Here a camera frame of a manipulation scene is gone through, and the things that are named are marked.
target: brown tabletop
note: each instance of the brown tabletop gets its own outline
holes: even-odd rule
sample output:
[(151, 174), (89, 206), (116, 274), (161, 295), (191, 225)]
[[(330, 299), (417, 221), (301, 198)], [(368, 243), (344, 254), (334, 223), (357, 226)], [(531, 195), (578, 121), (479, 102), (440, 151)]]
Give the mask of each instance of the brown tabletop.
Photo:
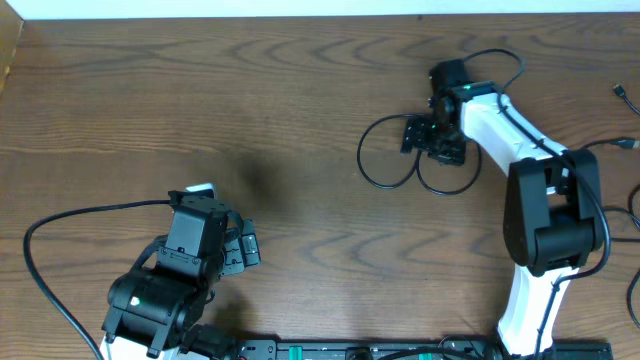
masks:
[[(489, 334), (513, 273), (505, 176), (487, 158), (462, 195), (435, 196), (415, 178), (383, 191), (358, 172), (358, 140), (382, 116), (427, 109), (431, 66), (488, 47), (527, 58), (509, 94), (554, 140), (640, 138), (640, 118), (611, 91), (622, 82), (640, 104), (639, 24), (618, 14), (28, 22), (0, 100), (0, 358), (90, 356), (26, 271), (31, 223), (201, 182), (255, 221), (263, 259), (216, 285), (202, 322), (282, 339)], [(503, 82), (516, 66), (490, 55), (469, 70)], [(402, 125), (382, 125), (363, 149), (381, 180), (411, 164)], [(640, 152), (594, 152), (603, 202), (623, 206)], [(473, 159), (422, 166), (452, 189)], [(36, 233), (33, 254), (99, 341), (110, 285), (170, 221), (166, 206), (65, 219)], [(622, 215), (610, 221), (616, 236), (637, 236)], [(640, 358), (625, 305), (639, 256), (614, 244), (602, 273), (572, 283), (554, 337), (606, 339), (617, 358)]]

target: cable tip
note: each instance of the cable tip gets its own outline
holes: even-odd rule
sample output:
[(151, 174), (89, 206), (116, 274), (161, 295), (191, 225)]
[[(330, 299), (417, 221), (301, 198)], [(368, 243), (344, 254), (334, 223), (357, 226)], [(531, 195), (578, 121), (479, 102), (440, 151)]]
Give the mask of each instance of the cable tip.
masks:
[(625, 96), (624, 88), (620, 84), (615, 84), (613, 86), (613, 92), (620, 97)]

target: white backdrop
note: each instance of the white backdrop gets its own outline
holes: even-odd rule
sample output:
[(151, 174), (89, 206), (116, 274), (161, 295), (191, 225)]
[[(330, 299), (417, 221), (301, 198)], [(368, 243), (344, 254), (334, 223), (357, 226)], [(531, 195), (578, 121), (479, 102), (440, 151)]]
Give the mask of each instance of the white backdrop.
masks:
[(7, 0), (7, 2), (25, 20), (640, 11), (640, 0)]

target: brown object in corner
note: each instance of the brown object in corner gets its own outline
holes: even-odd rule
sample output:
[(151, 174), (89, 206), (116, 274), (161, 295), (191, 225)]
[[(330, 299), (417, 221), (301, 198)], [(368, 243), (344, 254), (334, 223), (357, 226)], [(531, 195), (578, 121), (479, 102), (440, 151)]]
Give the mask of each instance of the brown object in corner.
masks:
[(16, 52), (22, 30), (22, 19), (5, 0), (0, 0), (0, 93), (9, 75), (9, 66)]

